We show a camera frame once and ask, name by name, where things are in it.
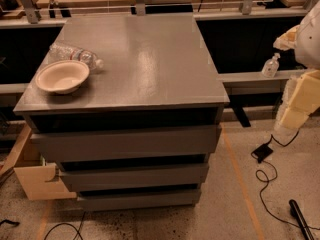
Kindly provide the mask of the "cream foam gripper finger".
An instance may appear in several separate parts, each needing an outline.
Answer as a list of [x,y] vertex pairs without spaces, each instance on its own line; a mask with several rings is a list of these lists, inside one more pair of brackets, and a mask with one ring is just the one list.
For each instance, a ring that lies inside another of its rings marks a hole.
[[274,129],[279,134],[292,134],[319,108],[320,71],[310,70],[301,76],[293,75],[285,85]]
[[281,36],[277,37],[273,43],[273,47],[282,51],[294,49],[296,47],[296,35],[299,26],[290,28]]

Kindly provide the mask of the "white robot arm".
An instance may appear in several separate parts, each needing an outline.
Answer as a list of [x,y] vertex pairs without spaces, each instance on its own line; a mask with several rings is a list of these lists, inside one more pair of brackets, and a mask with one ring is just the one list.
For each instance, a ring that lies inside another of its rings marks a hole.
[[278,37],[273,47],[293,49],[295,60],[307,68],[301,76],[291,76],[287,81],[277,112],[275,130],[289,135],[320,108],[320,1],[299,25]]

